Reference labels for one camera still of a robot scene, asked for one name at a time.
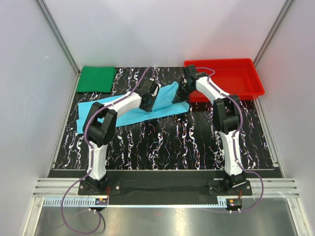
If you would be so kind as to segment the light blue t shirt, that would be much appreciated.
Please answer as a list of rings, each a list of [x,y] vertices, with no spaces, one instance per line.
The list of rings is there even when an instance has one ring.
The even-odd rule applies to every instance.
[[[163,118],[188,112],[189,103],[185,101],[175,104],[172,103],[177,89],[177,82],[161,87],[151,112],[146,112],[140,108],[132,109],[117,119],[116,127],[127,126],[151,119]],[[83,125],[93,103],[94,101],[89,101],[78,104],[79,118],[76,120],[76,132],[79,135],[83,134]]]

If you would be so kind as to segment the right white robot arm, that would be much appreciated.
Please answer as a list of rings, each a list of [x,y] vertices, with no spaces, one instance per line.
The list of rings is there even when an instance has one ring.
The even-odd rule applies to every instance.
[[[213,103],[213,125],[219,132],[223,145],[224,178],[211,188],[234,195],[246,183],[239,147],[240,129],[243,125],[239,97],[219,88],[210,76],[195,74],[182,78],[173,103],[186,101],[194,91],[202,93]]]

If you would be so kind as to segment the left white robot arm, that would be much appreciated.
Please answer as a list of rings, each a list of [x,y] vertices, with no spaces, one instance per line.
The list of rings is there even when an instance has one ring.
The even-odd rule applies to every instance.
[[[83,126],[84,139],[89,147],[86,189],[97,195],[106,190],[107,148],[114,137],[117,119],[136,108],[151,112],[159,88],[157,82],[145,79],[135,89],[111,102],[92,104]]]

